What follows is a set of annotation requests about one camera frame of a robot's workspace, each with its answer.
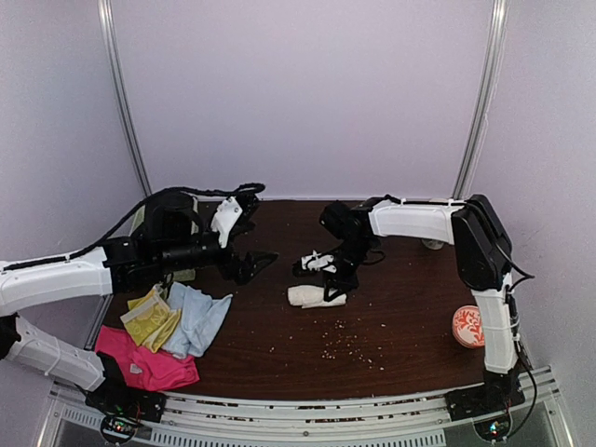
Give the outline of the cream white towel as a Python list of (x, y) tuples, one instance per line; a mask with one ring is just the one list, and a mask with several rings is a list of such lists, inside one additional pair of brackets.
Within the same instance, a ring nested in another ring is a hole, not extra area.
[(299, 285), (288, 288), (288, 302), (291, 306), (302, 309), (335, 307), (346, 303), (346, 295), (342, 294), (331, 301), (324, 300), (324, 289), (312, 285)]

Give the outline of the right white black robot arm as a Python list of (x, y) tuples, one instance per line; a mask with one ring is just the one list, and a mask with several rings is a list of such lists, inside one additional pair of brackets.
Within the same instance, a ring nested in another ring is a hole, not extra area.
[(484, 195), (467, 200), (410, 200), (386, 195), (350, 207), (334, 201), (320, 224), (340, 245), (321, 267), (323, 299), (329, 302), (359, 285), (357, 271), (382, 237), (435, 240), (454, 247), (457, 273), (481, 313), (485, 336), (484, 385), (477, 401), (498, 410), (513, 395), (518, 354), (507, 294), (512, 289), (511, 241)]

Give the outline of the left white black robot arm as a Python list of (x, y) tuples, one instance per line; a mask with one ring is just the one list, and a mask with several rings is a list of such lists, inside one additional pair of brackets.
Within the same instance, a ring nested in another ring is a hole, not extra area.
[(126, 293), (153, 286), (183, 270), (215, 266), (226, 280), (250, 282), (276, 259), (274, 252), (237, 254), (234, 238), (250, 232), (259, 206), (258, 190), (242, 185), (233, 192), (212, 191), (223, 201), (205, 223), (197, 199), (202, 191), (171, 187), (146, 197), (127, 214), (141, 210), (142, 223), (129, 236), (111, 228), (79, 251), (1, 264), (1, 357), (69, 381), (113, 413), (134, 403), (132, 390), (109, 354), (80, 350), (38, 330), (20, 311), (84, 297)]

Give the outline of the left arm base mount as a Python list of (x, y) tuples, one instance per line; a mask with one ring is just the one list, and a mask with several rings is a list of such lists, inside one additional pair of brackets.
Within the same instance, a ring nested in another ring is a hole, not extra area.
[(87, 406), (134, 421), (159, 423), (167, 403), (163, 393), (129, 387), (111, 379), (105, 379), (93, 391), (85, 390), (84, 394)]

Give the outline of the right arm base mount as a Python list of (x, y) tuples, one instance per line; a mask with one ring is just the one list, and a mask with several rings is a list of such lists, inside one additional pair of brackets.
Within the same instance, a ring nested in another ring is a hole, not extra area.
[(506, 394), (499, 386), (480, 384), (449, 391), (444, 398), (452, 421), (476, 418), (490, 413), (504, 413), (512, 406), (525, 403), (520, 386), (515, 386), (509, 394)]

